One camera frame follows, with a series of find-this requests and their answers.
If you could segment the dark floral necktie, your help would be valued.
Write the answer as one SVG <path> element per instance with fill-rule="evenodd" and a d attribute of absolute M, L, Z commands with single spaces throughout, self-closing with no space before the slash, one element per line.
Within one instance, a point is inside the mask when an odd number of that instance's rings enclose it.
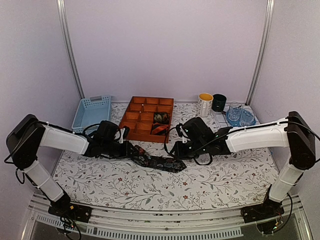
<path fill-rule="evenodd" d="M 146 150 L 138 145 L 127 147 L 128 157 L 137 165 L 169 173 L 179 173 L 187 168 L 186 164 L 171 157 L 150 155 Z"/>

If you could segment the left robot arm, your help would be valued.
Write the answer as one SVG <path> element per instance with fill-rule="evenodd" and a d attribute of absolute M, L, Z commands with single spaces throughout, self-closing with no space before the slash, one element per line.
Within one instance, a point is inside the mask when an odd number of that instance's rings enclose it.
<path fill-rule="evenodd" d="M 129 142 L 127 126 L 103 120 L 91 133 L 74 132 L 26 115 L 6 138 L 9 155 L 5 162 L 20 170 L 50 201 L 63 217 L 74 213 L 74 205 L 66 191 L 53 179 L 38 159 L 41 149 L 70 152 L 87 158 L 126 158 Z"/>

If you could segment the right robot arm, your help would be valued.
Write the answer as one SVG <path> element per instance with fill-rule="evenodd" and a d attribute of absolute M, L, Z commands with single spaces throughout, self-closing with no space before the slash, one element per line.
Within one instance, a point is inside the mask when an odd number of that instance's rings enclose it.
<path fill-rule="evenodd" d="M 186 137 L 176 141 L 169 152 L 179 159 L 196 159 L 201 155 L 211 157 L 262 148 L 287 148 L 289 158 L 279 177 L 271 184 L 266 201 L 259 206 L 262 218 L 269 218 L 305 171 L 319 160 L 316 158 L 316 140 L 319 136 L 297 111 L 276 121 L 244 127 L 221 127 L 213 132 L 202 118 L 194 117 L 178 126 L 177 133 Z"/>

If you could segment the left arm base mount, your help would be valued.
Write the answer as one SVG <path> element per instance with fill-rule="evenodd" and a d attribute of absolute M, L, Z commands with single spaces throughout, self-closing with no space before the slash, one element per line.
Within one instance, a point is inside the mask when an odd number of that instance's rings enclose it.
<path fill-rule="evenodd" d="M 72 203 L 70 196 L 63 190 L 63 195 L 57 200 L 50 200 L 48 213 L 58 217 L 69 217 L 74 221 L 88 223 L 92 208 L 78 203 Z"/>

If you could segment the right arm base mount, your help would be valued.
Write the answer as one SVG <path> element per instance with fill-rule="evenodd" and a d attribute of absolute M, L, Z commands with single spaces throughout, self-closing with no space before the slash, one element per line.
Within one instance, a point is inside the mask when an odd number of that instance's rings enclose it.
<path fill-rule="evenodd" d="M 277 217 L 285 212 L 282 202 L 276 202 L 269 198 L 270 189 L 271 188 L 269 187 L 262 203 L 241 208 L 240 214 L 245 223 Z"/>

